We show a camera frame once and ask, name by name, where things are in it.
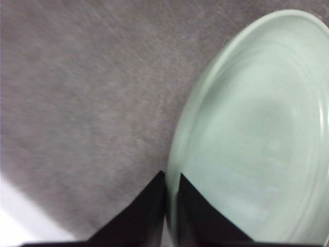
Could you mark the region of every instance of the ceramic plate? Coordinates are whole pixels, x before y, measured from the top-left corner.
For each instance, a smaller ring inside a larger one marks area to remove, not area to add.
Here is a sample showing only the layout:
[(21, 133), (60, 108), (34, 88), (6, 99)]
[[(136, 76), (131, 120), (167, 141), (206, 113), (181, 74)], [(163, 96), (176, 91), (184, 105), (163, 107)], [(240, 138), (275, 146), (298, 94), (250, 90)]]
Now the ceramic plate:
[(182, 172), (253, 239), (325, 244), (328, 106), (329, 30), (319, 19), (283, 10), (241, 31), (179, 120), (167, 171), (172, 230)]

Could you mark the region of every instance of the plate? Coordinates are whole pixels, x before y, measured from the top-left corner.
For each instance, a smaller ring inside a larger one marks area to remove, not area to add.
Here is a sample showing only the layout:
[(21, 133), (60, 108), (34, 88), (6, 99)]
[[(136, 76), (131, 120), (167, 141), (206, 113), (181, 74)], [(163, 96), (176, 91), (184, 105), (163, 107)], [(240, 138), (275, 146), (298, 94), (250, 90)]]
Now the plate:
[(166, 178), (173, 235), (182, 172), (254, 240), (325, 245), (328, 106), (329, 30), (319, 19), (282, 10), (242, 30), (180, 117)]

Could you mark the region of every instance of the pale green plate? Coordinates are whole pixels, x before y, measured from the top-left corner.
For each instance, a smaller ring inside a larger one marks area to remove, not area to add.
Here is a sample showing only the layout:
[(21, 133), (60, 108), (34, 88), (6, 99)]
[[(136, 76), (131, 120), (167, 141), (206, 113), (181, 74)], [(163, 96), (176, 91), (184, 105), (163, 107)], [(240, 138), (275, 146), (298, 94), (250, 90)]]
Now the pale green plate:
[(176, 129), (174, 236), (182, 172), (253, 239), (325, 244), (328, 106), (329, 30), (319, 19), (283, 10), (241, 31), (199, 79)]

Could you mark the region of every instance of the floor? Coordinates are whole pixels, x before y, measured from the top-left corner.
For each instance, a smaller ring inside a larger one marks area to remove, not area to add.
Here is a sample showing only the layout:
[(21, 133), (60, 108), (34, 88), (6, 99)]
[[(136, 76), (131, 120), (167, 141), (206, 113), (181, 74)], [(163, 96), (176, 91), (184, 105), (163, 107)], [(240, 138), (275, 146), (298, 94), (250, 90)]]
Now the floor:
[(88, 238), (166, 169), (211, 59), (280, 9), (329, 25), (327, 0), (3, 0), (2, 176)]

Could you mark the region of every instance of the gray carpet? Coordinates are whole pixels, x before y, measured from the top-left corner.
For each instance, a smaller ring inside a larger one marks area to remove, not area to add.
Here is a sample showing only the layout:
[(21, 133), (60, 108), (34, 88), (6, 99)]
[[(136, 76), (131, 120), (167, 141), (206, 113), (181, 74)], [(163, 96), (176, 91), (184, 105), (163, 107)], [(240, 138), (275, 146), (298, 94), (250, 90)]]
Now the gray carpet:
[(288, 8), (329, 24), (327, 0), (1, 4), (2, 176), (79, 239), (166, 169), (193, 85), (238, 31)]

